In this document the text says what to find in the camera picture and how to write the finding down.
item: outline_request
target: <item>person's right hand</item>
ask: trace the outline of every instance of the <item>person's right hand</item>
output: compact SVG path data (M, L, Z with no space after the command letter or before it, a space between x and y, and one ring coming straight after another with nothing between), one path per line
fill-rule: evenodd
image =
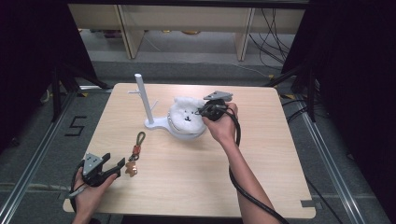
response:
M234 103L226 103L227 111L237 117L238 107ZM213 138L221 145L235 141L235 124L229 115L224 114L220 119L212 121L202 117Z

